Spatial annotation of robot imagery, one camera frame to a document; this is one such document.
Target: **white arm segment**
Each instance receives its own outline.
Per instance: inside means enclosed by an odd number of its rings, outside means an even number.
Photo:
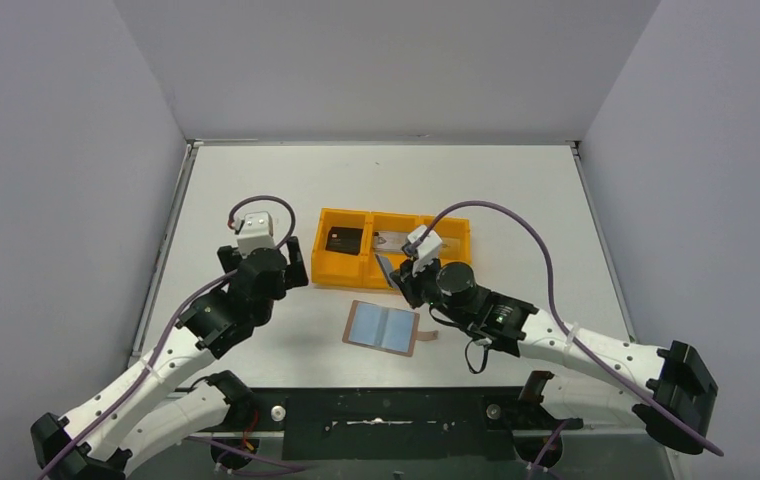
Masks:
[[[151,412],[121,442],[122,450],[133,453],[124,475],[129,477],[141,464],[189,435],[220,424],[229,409],[224,394],[204,383],[183,398]]]
[[[595,352],[607,365],[653,394],[645,384],[648,380],[660,378],[665,362],[657,355],[660,347],[627,343],[585,328],[577,328],[570,323],[566,325],[570,334],[573,330],[575,338]],[[525,339],[518,342],[522,357],[563,365],[624,390],[616,379],[601,369],[563,334],[554,318],[545,310],[540,309],[535,315],[528,316],[522,331],[526,334]],[[626,391],[625,395],[628,394],[632,398],[633,394]]]
[[[591,378],[557,376],[542,390],[542,408],[554,418],[582,418],[587,425],[645,428],[631,408],[634,396],[625,389]]]
[[[141,387],[83,440],[91,447],[88,454],[90,457],[106,460],[112,456],[133,427],[156,408],[159,402],[188,377],[215,361],[209,350],[198,350],[195,346],[197,342],[198,338],[187,328],[171,331],[165,348],[153,366],[153,372],[148,374]],[[145,362],[152,354],[151,350],[100,393],[66,413],[69,422],[65,425],[65,431],[68,435],[74,438],[120,398],[142,370],[145,370]]]

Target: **black cable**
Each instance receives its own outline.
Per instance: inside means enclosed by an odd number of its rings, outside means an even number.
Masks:
[[[441,318],[436,317],[436,315],[433,315],[433,310],[435,310],[436,307],[430,307],[427,309],[427,312],[430,314],[431,317],[433,317],[433,320],[436,321],[439,325],[444,325],[446,327],[456,328],[457,330],[462,330],[459,325],[453,322],[449,322],[447,320],[442,320]]]
[[[483,347],[483,361],[480,362],[480,370],[475,370],[474,367],[471,366],[471,362],[468,360],[468,347],[470,347],[472,343],[474,343],[474,340],[469,340],[465,345],[465,363],[468,365],[468,371],[477,375],[483,373],[483,370],[486,370],[486,362],[489,361],[489,345]]]
[[[195,387],[195,386],[196,386],[198,383],[200,383],[200,382],[202,382],[202,381],[204,381],[204,380],[208,380],[208,379],[209,379],[209,375],[205,375],[205,376],[203,376],[203,377],[200,377],[200,378],[198,378],[198,379],[197,379],[197,380],[195,380],[194,382],[192,382],[192,384],[191,384],[191,385],[189,385],[188,387],[179,387],[179,388],[175,388],[175,389],[174,389],[174,391],[175,391],[175,392],[177,392],[177,393],[191,393],[192,391],[194,391],[194,387]]]

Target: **black bracket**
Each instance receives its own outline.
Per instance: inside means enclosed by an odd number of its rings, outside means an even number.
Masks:
[[[471,267],[462,262],[442,266],[435,259],[417,274],[412,268],[413,261],[406,259],[390,275],[410,307],[427,303],[471,339],[488,339],[490,350],[521,356],[522,328],[538,308],[478,285]]]
[[[290,237],[286,247],[289,261],[272,248],[258,248],[247,258],[235,247],[219,248],[224,272],[236,272],[227,291],[216,287],[200,296],[180,315],[177,328],[186,327],[201,338],[197,347],[209,349],[215,358],[250,338],[254,328],[271,320],[274,301],[309,284],[297,237]]]
[[[207,377],[206,383],[221,391],[224,402],[230,405],[222,426],[243,430],[250,425],[253,412],[258,409],[256,397],[250,387],[229,370],[213,373]]]
[[[68,420],[45,413],[30,427],[38,466],[44,468],[71,441],[65,425]],[[50,471],[51,480],[124,480],[124,467],[130,458],[128,450],[116,450],[105,462],[88,456],[91,447],[83,443],[71,450]]]
[[[665,359],[660,378],[646,385],[654,392],[654,401],[706,436],[719,386],[693,347],[674,341],[669,350],[660,349],[657,354]],[[634,405],[633,413],[645,422],[648,435],[661,444],[692,455],[704,451],[701,444],[648,405]]]

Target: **white table surface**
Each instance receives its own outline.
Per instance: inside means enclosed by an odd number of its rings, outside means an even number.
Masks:
[[[297,213],[295,234],[311,268],[322,207],[432,215],[451,203],[482,199],[503,204],[540,232],[554,257],[557,307],[580,322],[627,340],[618,299],[568,146],[202,146],[182,203],[173,241],[144,337],[152,348],[177,305],[222,273],[215,255],[235,245],[227,212],[256,194],[286,199]],[[279,238],[288,215],[268,210]],[[478,283],[547,307],[542,255],[527,233],[501,214],[466,208]],[[230,369],[251,387],[439,387],[522,385],[532,369],[558,367],[492,353],[486,371],[468,372],[468,338],[435,324],[421,309],[419,330],[439,339],[417,342],[403,357],[342,342],[353,300],[408,308],[390,293],[310,285],[289,291],[271,322],[201,375]],[[472,363],[479,361],[472,348]]]

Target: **metal frame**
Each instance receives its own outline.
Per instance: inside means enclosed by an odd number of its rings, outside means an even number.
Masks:
[[[284,460],[435,460],[474,455],[511,461],[515,459],[513,444],[507,441],[511,431],[517,431],[513,436],[519,439],[539,438],[560,423],[538,405],[514,408],[521,390],[522,386],[261,388],[254,390],[259,412],[255,433],[257,438],[283,438]],[[502,414],[490,419],[487,406],[494,405]],[[269,414],[284,407],[285,423]],[[243,420],[228,415],[223,426],[205,432],[230,438],[244,428]],[[581,422],[569,425],[570,430],[581,427]],[[404,433],[421,441],[395,444],[394,438]]]
[[[601,222],[598,219],[595,204],[592,201],[592,197],[589,195],[589,186],[586,183],[586,176],[583,173],[583,162],[580,158],[580,152],[577,149],[577,142],[569,142],[569,144],[571,146],[571,153],[574,155],[574,164],[577,167],[577,175],[580,177],[580,184],[583,186],[583,194],[586,197],[586,203],[589,204],[589,211],[592,213],[592,223],[595,224],[595,231],[598,232],[598,241],[601,242],[601,250],[603,250],[604,260],[607,262],[607,270],[610,271],[610,278],[613,282],[613,289],[616,291],[616,299],[618,299],[622,317],[624,317],[627,334],[630,336],[632,342],[638,342],[639,339],[636,336],[636,330],[633,328],[633,321],[630,318],[630,312],[627,309],[627,303],[625,302],[624,295],[621,291],[621,283],[619,283],[616,267],[613,263],[613,257],[610,255],[610,247],[607,245],[607,239],[604,236],[604,231],[601,229]]]
[[[454,136],[442,137],[440,135],[418,134],[418,135],[386,135],[373,138],[235,138],[235,139],[195,139],[195,145],[199,146],[272,146],[272,145],[289,145],[289,146],[307,146],[307,145],[566,145],[575,142],[519,142],[516,136],[508,135],[474,135],[471,137]]]
[[[180,218],[180,211],[183,208],[183,200],[186,197],[186,190],[189,186],[189,179],[192,176],[192,168],[197,158],[198,148],[202,143],[189,141],[186,145],[186,152],[183,161],[180,164],[180,173],[177,176],[177,184],[174,187],[174,195],[171,200],[171,210],[168,213],[168,223],[165,227],[165,234],[162,235],[162,241],[159,244],[159,250],[156,253],[156,262],[153,267],[153,275],[150,279],[150,285],[147,289],[147,296],[142,306],[142,313],[139,317],[139,326],[136,328],[136,336],[133,340],[133,351],[130,353],[130,359],[127,362],[128,367],[138,361],[142,354],[144,338],[147,328],[150,325],[150,318],[153,315],[153,306],[156,301],[156,295],[159,293],[159,286],[162,283],[162,274],[165,272],[165,262],[168,259],[168,252],[171,249],[171,242],[174,240],[174,231],[177,229],[177,221]]]

